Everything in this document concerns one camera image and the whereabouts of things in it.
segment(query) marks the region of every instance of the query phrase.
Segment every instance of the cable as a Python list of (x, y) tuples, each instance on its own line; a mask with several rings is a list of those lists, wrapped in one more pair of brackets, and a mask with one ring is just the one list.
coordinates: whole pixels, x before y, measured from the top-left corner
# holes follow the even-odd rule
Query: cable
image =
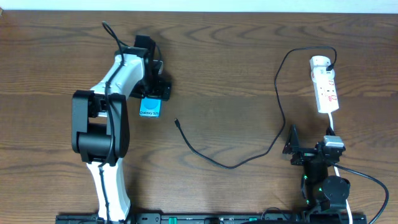
[[(330, 128), (331, 128), (332, 131), (335, 131), (335, 129), (333, 127), (333, 117), (331, 116), (331, 112), (329, 112), (328, 115), (329, 115)], [(338, 172), (337, 167), (334, 167), (334, 168), (335, 168), (336, 176), (339, 177), (340, 173)], [(348, 203), (347, 199), (346, 199), (346, 204), (347, 204), (346, 208), (347, 208), (347, 214), (348, 214), (348, 223), (349, 224), (353, 224), (353, 214), (351, 213), (351, 208), (349, 207), (349, 203)]]
[(332, 116), (331, 116), (331, 112), (329, 112), (328, 115), (329, 115), (330, 128), (334, 131), (335, 129), (334, 129), (334, 127), (333, 127), (333, 118), (332, 118)]
[(114, 142), (115, 142), (115, 136), (114, 136), (114, 123), (113, 123), (113, 115), (112, 115), (112, 108), (111, 108), (111, 100), (109, 99), (109, 88), (111, 87), (111, 83), (112, 83), (112, 79), (115, 77), (115, 75), (120, 71), (120, 69), (123, 67), (124, 65), (124, 55), (123, 55), (123, 51), (122, 51), (122, 47), (121, 44), (126, 45), (125, 43), (121, 42), (118, 37), (116, 36), (116, 34), (113, 32), (112, 28), (108, 25), (108, 23), (106, 23), (105, 21), (102, 22), (102, 26), (104, 27), (104, 29), (107, 31), (107, 33), (109, 33), (116, 41), (116, 43), (118, 44), (119, 47), (119, 52), (121, 55), (121, 61), (120, 61), (120, 65), (118, 66), (118, 68), (113, 72), (113, 74), (111, 75), (111, 77), (109, 78), (108, 81), (106, 81), (105, 83), (105, 103), (106, 103), (106, 111), (108, 113), (108, 118), (109, 118), (109, 125), (111, 126), (111, 144), (109, 146), (109, 151), (108, 154), (105, 157), (105, 160), (98, 165), (99, 168), (99, 175), (101, 177), (101, 187), (102, 187), (102, 191), (104, 193), (104, 199), (105, 199), (105, 207), (106, 207), (106, 218), (107, 218), (107, 223), (110, 223), (111, 221), (111, 216), (109, 214), (109, 202), (108, 202), (108, 198), (106, 196), (106, 190), (105, 190), (105, 183), (104, 183), (104, 176), (103, 176), (103, 172), (104, 170), (102, 169), (102, 167), (108, 163), (109, 158), (111, 157), (111, 154), (114, 152)]
[(104, 94), (105, 94), (106, 111), (108, 112), (108, 118), (109, 118), (109, 125), (111, 126), (111, 144), (110, 144), (109, 152), (108, 152), (105, 160), (98, 167), (103, 167), (105, 164), (107, 164), (111, 154), (114, 152), (114, 142), (115, 142), (114, 123), (113, 123), (113, 115), (112, 115), (112, 109), (111, 109), (111, 101), (109, 100), (109, 94), (108, 93), (109, 93), (109, 88), (110, 88), (111, 83), (112, 83), (112, 79), (115, 77), (115, 75), (120, 71), (120, 69), (124, 65), (124, 54), (123, 54), (123, 51), (122, 51), (121, 43), (123, 45), (125, 45), (125, 43), (121, 42), (118, 39), (116, 34), (113, 32), (112, 28), (108, 25), (108, 23), (103, 21), (102, 22), (102, 26), (107, 31), (107, 33), (109, 33), (115, 39), (116, 43), (118, 44), (119, 52), (120, 52), (120, 55), (121, 55), (121, 62), (120, 62), (120, 65), (118, 66), (118, 68), (113, 72), (113, 74), (111, 75), (109, 80), (106, 81), (106, 83), (105, 83), (105, 93)]
[(104, 170), (102, 169), (102, 167), (99, 167), (98, 169), (99, 169), (99, 176), (101, 177), (101, 188), (102, 192), (104, 193), (104, 199), (105, 199), (106, 223), (111, 223), (111, 215), (109, 214), (109, 201), (105, 191)]
[(376, 178), (371, 177), (370, 175), (363, 174), (363, 173), (355, 171), (353, 169), (345, 168), (343, 166), (340, 166), (340, 165), (337, 165), (335, 163), (332, 163), (332, 162), (330, 162), (328, 160), (326, 160), (326, 163), (331, 165), (331, 166), (337, 167), (337, 168), (339, 168), (341, 170), (345, 170), (347, 172), (350, 172), (352, 174), (356, 174), (356, 175), (360, 175), (361, 177), (368, 178), (369, 180), (372, 180), (372, 181), (376, 182), (377, 184), (379, 184), (384, 189), (384, 191), (386, 193), (386, 196), (384, 198), (384, 203), (383, 203), (382, 207), (380, 208), (380, 210), (378, 211), (378, 213), (376, 214), (376, 216), (374, 216), (374, 218), (369, 222), (369, 224), (373, 224), (381, 216), (381, 213), (384, 211), (384, 209), (387, 206), (387, 203), (388, 203), (388, 200), (389, 200), (389, 192), (388, 192), (387, 187), (380, 180), (377, 180)]
[(185, 137), (185, 135), (184, 135), (184, 133), (183, 133), (183, 131), (182, 131), (182, 129), (181, 129), (180, 122), (179, 122), (178, 119), (176, 118), (175, 121), (174, 121), (174, 123), (175, 123), (176, 127), (178, 128), (178, 130), (180, 130), (180, 133), (181, 133), (181, 135), (182, 135), (182, 137), (183, 137), (185, 143), (186, 143), (187, 146), (191, 149), (191, 151), (192, 151), (193, 153), (195, 153), (196, 155), (198, 155), (198, 156), (200, 156), (200, 157), (206, 159), (207, 161), (213, 163), (214, 165), (219, 166), (219, 167), (224, 168), (224, 169), (235, 169), (235, 168), (237, 168), (237, 167), (239, 167), (239, 166), (241, 166), (241, 165), (243, 165), (243, 164), (245, 164), (245, 163), (247, 163), (247, 162), (249, 162), (249, 161), (251, 161), (251, 160), (253, 160), (253, 159), (257, 159), (257, 158), (260, 158), (260, 157), (263, 157), (263, 156), (267, 155), (268, 152), (272, 149), (273, 145), (275, 144), (276, 140), (278, 139), (278, 137), (280, 136), (280, 134), (282, 133), (282, 131), (284, 130), (285, 125), (286, 125), (285, 114), (284, 114), (284, 111), (283, 111), (283, 109), (282, 109), (282, 105), (280, 104), (279, 94), (278, 94), (278, 88), (277, 88), (277, 85), (276, 85), (276, 80), (277, 80), (278, 74), (279, 74), (280, 70), (282, 69), (282, 66), (283, 66), (283, 64), (284, 64), (284, 62), (285, 62), (287, 56), (288, 56), (290, 53), (292, 53), (292, 52), (294, 52), (294, 51), (298, 51), (298, 50), (312, 50), (312, 49), (332, 49), (332, 50), (335, 52), (335, 60), (334, 60), (334, 62), (333, 62), (331, 65), (328, 66), (328, 68), (327, 68), (326, 70), (330, 71), (330, 70), (332, 70), (333, 67), (335, 66), (336, 59), (337, 59), (337, 51), (336, 51), (336, 49), (334, 49), (333, 47), (329, 47), (329, 46), (302, 47), (302, 48), (293, 49), (293, 50), (287, 52), (287, 54), (285, 55), (285, 57), (284, 57), (282, 63), (280, 64), (279, 69), (278, 69), (278, 71), (277, 71), (277, 73), (276, 73), (276, 75), (275, 75), (275, 78), (274, 78), (275, 93), (276, 93), (276, 98), (277, 98), (277, 101), (278, 101), (280, 113), (281, 113), (281, 115), (282, 115), (283, 124), (282, 124), (281, 129), (280, 129), (279, 132), (277, 133), (276, 137), (275, 137), (274, 140), (272, 141), (271, 145), (268, 147), (268, 150), (267, 150), (265, 153), (262, 153), (262, 154), (259, 154), (259, 155), (250, 157), (249, 159), (246, 159), (246, 160), (244, 160), (244, 161), (242, 161), (242, 162), (240, 162), (240, 163), (238, 163), (238, 164), (236, 164), (236, 165), (233, 165), (233, 166), (226, 166), (226, 165), (221, 164), (221, 163), (219, 163), (219, 162), (217, 162), (217, 161), (215, 161), (215, 160), (213, 160), (213, 159), (211, 159), (211, 158), (209, 158), (209, 157), (207, 157), (207, 156), (201, 154), (200, 152), (196, 151), (196, 150), (191, 146), (191, 144), (188, 142), (188, 139)]
[(270, 208), (267, 208), (267, 209), (262, 213), (262, 215), (261, 215), (261, 220), (265, 219), (265, 218), (266, 218), (265, 215), (268, 213), (269, 210), (272, 210), (272, 209), (278, 210), (278, 211), (285, 217), (286, 220), (289, 220), (289, 219), (287, 218), (287, 216), (285, 215), (285, 213), (282, 212), (282, 210), (279, 209), (279, 208), (277, 208), (277, 207), (270, 207)]

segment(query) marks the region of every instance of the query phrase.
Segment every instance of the white power strip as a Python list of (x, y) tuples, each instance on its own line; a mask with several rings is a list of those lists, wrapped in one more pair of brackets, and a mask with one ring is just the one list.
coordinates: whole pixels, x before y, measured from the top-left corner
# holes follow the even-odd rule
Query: white power strip
[(319, 113), (331, 113), (338, 109), (337, 92), (335, 86), (335, 71), (327, 71), (331, 65), (330, 59), (325, 56), (314, 56), (310, 60), (311, 78), (315, 89)]

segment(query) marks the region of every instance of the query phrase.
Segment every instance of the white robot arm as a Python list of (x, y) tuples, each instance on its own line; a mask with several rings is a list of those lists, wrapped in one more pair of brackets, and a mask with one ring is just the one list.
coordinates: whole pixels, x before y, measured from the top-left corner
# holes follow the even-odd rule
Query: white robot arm
[[(103, 220), (125, 220), (131, 204), (123, 177), (123, 157), (127, 153), (130, 137), (126, 100), (129, 96), (159, 101), (170, 97), (171, 84), (158, 76), (163, 62), (153, 59), (154, 50), (155, 42), (150, 37), (138, 35), (133, 47), (122, 49), (123, 62), (119, 50), (115, 53), (114, 65), (97, 85), (90, 91), (78, 90), (73, 95), (72, 148), (81, 155), (83, 162), (87, 162), (93, 174), (99, 200), (98, 216)], [(107, 124), (89, 122), (88, 118), (98, 116), (107, 117)]]

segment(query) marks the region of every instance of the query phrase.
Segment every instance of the white wall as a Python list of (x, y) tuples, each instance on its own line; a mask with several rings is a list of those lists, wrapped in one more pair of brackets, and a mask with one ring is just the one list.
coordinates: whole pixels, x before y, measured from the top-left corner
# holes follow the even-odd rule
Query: white wall
[(398, 0), (0, 0), (37, 10), (398, 13)]

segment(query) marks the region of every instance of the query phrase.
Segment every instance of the wooden table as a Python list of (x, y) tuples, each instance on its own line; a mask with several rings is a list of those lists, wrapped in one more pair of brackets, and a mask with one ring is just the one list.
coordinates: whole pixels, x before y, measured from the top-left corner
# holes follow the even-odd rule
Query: wooden table
[[(335, 130), (346, 144), (341, 165), (372, 175), (391, 198), (378, 223), (398, 219), (398, 15), (182, 12), (4, 11), (0, 17), (0, 223), (53, 223), (59, 213), (98, 209), (93, 180), (71, 147), (71, 98), (89, 90), (113, 64), (115, 41), (150, 35), (173, 78), (159, 119), (139, 117), (129, 99), (130, 148), (124, 160), (134, 206), (163, 212), (262, 212), (304, 205), (302, 167), (282, 148), (291, 124), (303, 144), (322, 139), (308, 60), (330, 50), (294, 52), (280, 73), (287, 126), (266, 156), (224, 170), (194, 155), (192, 145), (233, 165), (268, 148), (282, 126), (274, 75), (293, 48), (338, 51), (340, 109)], [(352, 211), (368, 220), (384, 200), (380, 186), (351, 182)]]

